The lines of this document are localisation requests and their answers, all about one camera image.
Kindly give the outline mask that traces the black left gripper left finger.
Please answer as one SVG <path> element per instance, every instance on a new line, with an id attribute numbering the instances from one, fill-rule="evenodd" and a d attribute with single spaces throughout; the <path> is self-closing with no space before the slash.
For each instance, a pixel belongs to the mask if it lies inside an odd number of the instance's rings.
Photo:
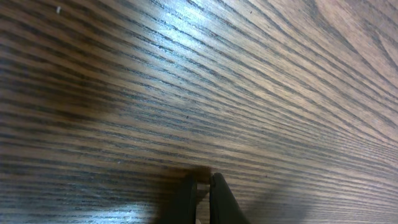
<path id="1" fill-rule="evenodd" d="M 197 180 L 192 175 L 183 178 L 177 191 L 162 212 L 160 224 L 195 224 Z"/>

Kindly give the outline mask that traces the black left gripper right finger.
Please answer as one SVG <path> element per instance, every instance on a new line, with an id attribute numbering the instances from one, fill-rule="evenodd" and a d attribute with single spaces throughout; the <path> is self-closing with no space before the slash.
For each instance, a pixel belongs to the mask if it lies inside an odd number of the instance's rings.
<path id="1" fill-rule="evenodd" d="M 210 178 L 210 224 L 249 224 L 220 173 Z"/>

